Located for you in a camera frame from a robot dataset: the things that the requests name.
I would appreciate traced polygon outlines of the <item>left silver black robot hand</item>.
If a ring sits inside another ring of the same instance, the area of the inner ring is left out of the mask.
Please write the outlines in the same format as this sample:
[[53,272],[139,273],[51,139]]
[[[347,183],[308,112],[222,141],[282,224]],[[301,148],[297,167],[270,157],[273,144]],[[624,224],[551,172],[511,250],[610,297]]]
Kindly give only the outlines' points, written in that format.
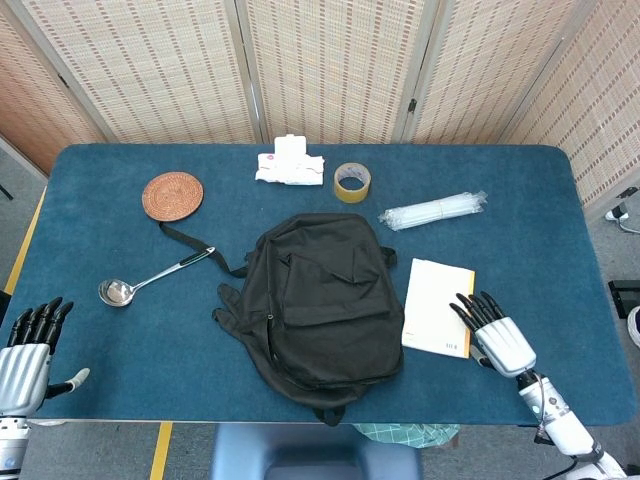
[[53,355],[72,302],[61,297],[23,311],[14,321],[1,349],[1,415],[29,418],[44,401],[78,389],[88,368],[57,384],[49,382]]

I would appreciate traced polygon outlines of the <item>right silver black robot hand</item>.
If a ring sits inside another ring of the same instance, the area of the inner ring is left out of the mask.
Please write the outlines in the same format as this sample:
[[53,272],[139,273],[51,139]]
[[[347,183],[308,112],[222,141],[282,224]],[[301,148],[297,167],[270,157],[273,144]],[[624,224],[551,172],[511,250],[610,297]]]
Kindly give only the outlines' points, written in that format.
[[487,292],[479,295],[455,294],[458,302],[450,308],[476,339],[476,349],[483,352],[498,373],[515,378],[536,364],[536,353],[514,320],[506,315]]

